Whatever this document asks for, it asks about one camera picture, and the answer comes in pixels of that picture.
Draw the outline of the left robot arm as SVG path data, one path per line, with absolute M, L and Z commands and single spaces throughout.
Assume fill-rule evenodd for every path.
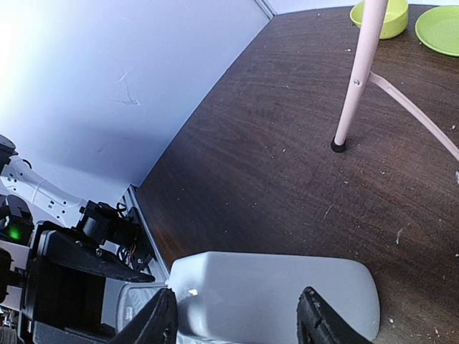
M 68 194 L 1 139 L 1 305 L 24 343 L 107 343 L 107 280 L 151 282 L 138 211 Z

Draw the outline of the pink music stand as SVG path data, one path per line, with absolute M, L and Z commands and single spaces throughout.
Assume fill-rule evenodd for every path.
M 385 0 L 369 0 L 364 2 L 363 18 L 354 56 L 354 64 L 339 124 L 335 136 L 331 141 L 331 149 L 335 153 L 342 153 L 346 150 L 346 137 L 354 119 L 356 109 L 359 106 L 366 84 L 372 82 L 413 115 L 454 158 L 458 158 L 458 147 L 449 137 L 394 85 L 371 71 L 387 4 L 388 2 Z

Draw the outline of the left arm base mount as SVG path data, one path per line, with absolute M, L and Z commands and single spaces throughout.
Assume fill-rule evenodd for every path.
M 150 261 L 155 257 L 140 215 L 135 207 L 117 203 L 89 201 L 80 208 L 82 214 L 76 230 L 98 245 L 110 242 L 118 246 L 116 257 L 137 272 L 149 271 Z

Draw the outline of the white metronome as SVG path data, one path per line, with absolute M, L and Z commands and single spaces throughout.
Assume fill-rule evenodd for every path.
M 373 277 L 363 264 L 349 259 L 234 252 L 181 258 L 166 279 L 122 288 L 116 330 L 163 287 L 176 295 L 179 343 L 294 343 L 296 308 L 307 287 L 366 339 L 379 332 Z

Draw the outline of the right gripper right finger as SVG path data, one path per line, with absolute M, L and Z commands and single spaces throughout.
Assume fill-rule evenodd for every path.
M 375 339 L 375 306 L 355 298 L 327 302 L 306 287 L 296 308 L 299 343 L 372 343 Z

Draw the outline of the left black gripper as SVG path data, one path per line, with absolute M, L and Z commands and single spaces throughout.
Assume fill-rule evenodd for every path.
M 108 343 L 102 321 L 107 278 L 154 282 L 73 231 L 47 229 L 34 243 L 24 291 L 23 339 L 31 343 Z

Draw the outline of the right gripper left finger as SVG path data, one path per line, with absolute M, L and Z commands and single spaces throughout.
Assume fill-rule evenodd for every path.
M 161 288 L 110 344 L 175 344 L 179 327 L 175 293 Z

